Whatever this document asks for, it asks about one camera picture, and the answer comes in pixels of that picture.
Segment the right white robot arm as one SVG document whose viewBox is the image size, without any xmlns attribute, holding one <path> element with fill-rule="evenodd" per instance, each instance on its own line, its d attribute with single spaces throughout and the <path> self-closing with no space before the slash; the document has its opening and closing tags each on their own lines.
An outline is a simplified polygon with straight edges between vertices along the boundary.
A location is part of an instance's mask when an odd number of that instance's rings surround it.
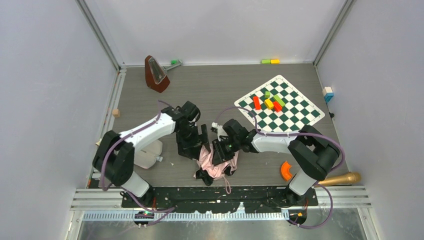
<svg viewBox="0 0 424 240">
<path fill-rule="evenodd" d="M 299 171 L 289 180 L 288 192 L 304 195 L 314 184 L 323 181 L 334 164 L 343 155 L 340 146 L 322 135 L 311 125 L 292 132 L 248 131 L 237 120 L 230 119 L 224 125 L 211 125 L 217 139 L 212 142 L 213 164 L 232 159 L 236 152 L 275 152 L 291 154 L 299 165 Z"/>
</svg>

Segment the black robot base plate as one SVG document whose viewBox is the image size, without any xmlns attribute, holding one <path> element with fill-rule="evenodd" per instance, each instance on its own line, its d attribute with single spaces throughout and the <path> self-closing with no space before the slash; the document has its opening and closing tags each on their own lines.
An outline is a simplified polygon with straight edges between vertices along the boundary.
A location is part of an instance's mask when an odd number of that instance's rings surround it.
<svg viewBox="0 0 424 240">
<path fill-rule="evenodd" d="M 123 208 L 137 208 L 142 204 L 159 210 L 173 208 L 175 213 L 224 214 L 234 213 L 240 207 L 248 214 L 275 213 L 281 208 L 318 205 L 314 189 L 295 196 L 288 193 L 285 186 L 233 186 L 230 193 L 222 186 L 151 187 L 137 201 L 124 191 L 120 195 Z"/>
</svg>

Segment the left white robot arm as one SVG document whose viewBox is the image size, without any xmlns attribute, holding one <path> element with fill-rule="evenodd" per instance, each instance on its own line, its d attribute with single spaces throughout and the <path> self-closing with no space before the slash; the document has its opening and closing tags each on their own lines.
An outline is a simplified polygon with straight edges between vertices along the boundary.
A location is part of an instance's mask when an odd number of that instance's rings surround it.
<svg viewBox="0 0 424 240">
<path fill-rule="evenodd" d="M 99 186 L 111 185 L 142 198 L 152 187 L 134 171 L 135 154 L 162 137 L 175 134 L 177 151 L 182 157 L 198 160 L 208 145 L 206 124 L 197 125 L 201 112 L 192 102 L 173 107 L 169 104 L 149 121 L 127 131 L 107 131 L 100 140 L 92 166 L 100 172 Z"/>
</svg>

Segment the pink and black folding umbrella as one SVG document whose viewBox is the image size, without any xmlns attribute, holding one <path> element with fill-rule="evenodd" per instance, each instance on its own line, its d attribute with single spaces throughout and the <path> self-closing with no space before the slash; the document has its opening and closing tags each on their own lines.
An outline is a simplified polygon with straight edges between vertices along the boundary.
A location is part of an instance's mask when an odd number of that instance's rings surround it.
<svg viewBox="0 0 424 240">
<path fill-rule="evenodd" d="M 225 183 L 225 191 L 229 195 L 232 192 L 229 181 L 226 176 L 232 176 L 238 168 L 238 156 L 239 151 L 234 154 L 234 157 L 228 161 L 213 165 L 213 154 L 212 145 L 210 148 L 202 146 L 199 152 L 199 158 L 196 160 L 198 170 L 194 173 L 195 179 L 201 179 L 206 186 L 210 186 L 214 181 L 223 179 Z"/>
</svg>

